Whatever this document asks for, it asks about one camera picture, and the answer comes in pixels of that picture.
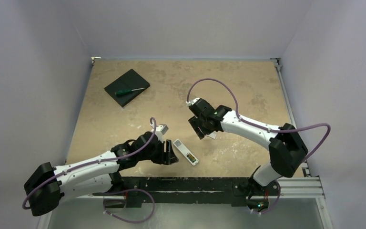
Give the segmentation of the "white remote control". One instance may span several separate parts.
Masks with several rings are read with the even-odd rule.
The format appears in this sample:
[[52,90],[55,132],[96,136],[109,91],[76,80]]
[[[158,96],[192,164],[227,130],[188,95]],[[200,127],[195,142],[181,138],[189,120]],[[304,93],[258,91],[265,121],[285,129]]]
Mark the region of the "white remote control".
[[[197,157],[179,139],[173,141],[173,145],[191,163],[191,165],[195,166],[198,164],[199,160],[197,159]],[[192,154],[196,158],[196,161],[194,163],[187,157],[188,154]]]

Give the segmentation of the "white battery cover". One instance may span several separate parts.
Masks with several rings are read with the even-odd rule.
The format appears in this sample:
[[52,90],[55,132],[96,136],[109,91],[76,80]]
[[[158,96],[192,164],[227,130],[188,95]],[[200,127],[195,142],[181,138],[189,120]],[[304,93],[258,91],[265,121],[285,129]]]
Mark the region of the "white battery cover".
[[216,139],[217,133],[216,132],[212,132],[210,134],[206,135],[207,137],[211,138],[211,139]]

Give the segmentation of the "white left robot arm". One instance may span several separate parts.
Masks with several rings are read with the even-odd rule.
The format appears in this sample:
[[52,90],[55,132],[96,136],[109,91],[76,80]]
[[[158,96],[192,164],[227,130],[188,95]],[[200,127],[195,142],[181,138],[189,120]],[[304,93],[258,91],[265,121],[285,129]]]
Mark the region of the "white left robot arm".
[[171,140],[162,141],[151,132],[145,132],[137,139],[115,145],[91,159],[57,167],[49,162],[39,165],[24,184],[27,195],[24,203],[29,205],[23,208],[31,210],[32,215],[37,217],[83,195],[118,195],[123,189],[120,171],[144,160],[159,165],[172,165],[179,161]]

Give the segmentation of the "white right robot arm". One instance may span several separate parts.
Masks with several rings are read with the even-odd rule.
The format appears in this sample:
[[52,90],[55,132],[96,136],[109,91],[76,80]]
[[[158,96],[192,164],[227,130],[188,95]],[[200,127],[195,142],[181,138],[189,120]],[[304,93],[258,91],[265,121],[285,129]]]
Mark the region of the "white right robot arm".
[[248,187],[254,194],[281,177],[292,177],[308,149],[291,124],[268,125],[237,115],[236,111],[220,105],[212,107],[206,100],[195,98],[186,104],[193,113],[189,123],[200,139],[215,132],[227,132],[251,140],[268,150],[270,161],[251,175]]

